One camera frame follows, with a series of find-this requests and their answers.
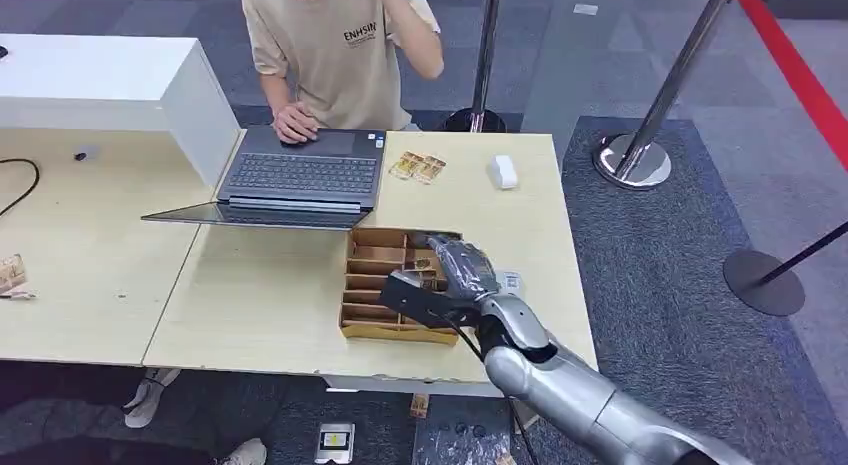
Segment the person's right hand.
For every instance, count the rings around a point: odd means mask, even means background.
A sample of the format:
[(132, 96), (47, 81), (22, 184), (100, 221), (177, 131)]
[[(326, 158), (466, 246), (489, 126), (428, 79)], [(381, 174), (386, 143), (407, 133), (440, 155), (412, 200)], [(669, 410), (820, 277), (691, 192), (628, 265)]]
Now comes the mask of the person's right hand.
[(300, 145), (317, 139), (319, 124), (305, 103), (295, 102), (274, 113), (272, 128), (284, 145)]

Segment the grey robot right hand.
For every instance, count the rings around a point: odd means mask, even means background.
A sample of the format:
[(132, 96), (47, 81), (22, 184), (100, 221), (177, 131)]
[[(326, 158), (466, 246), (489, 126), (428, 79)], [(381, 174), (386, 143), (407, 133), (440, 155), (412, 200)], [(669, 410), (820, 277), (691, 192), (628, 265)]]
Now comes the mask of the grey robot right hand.
[(443, 234), (427, 234), (425, 243), (440, 261), (450, 297), (476, 301), (501, 291), (489, 258), (474, 244)]

